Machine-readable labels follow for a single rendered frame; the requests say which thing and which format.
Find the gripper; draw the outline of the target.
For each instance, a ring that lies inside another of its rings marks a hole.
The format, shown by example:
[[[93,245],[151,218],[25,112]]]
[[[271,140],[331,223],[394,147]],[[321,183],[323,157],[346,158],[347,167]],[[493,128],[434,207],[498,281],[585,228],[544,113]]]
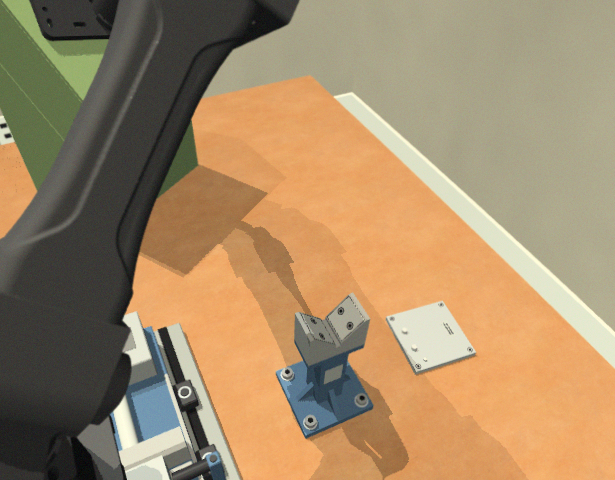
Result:
[[[96,480],[127,480],[121,463],[111,415],[99,426],[90,424],[77,438],[92,456]],[[52,451],[47,457],[45,470],[54,460],[62,437],[56,437]]]

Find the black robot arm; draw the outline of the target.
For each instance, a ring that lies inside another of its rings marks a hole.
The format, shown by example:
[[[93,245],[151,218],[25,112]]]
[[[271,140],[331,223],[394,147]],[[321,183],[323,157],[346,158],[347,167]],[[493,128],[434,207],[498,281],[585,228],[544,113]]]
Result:
[[[0,239],[0,480],[96,480],[77,436],[127,391],[123,318],[157,196],[223,62],[288,25],[300,0],[29,1],[49,41],[109,40],[49,173]]]

